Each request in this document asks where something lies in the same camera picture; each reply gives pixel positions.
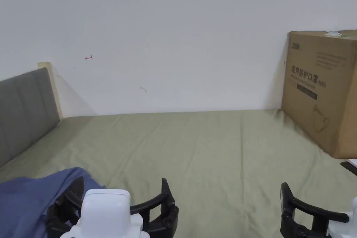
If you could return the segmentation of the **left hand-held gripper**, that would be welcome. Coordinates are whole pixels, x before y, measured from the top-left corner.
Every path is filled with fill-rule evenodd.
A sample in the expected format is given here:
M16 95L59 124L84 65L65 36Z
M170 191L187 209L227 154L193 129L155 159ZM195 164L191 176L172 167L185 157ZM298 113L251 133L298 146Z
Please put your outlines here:
M162 178L161 193L130 206L130 193L123 189L90 189L83 199L84 178L77 178L47 209L48 238L173 238L179 208ZM150 221L150 211L160 215Z

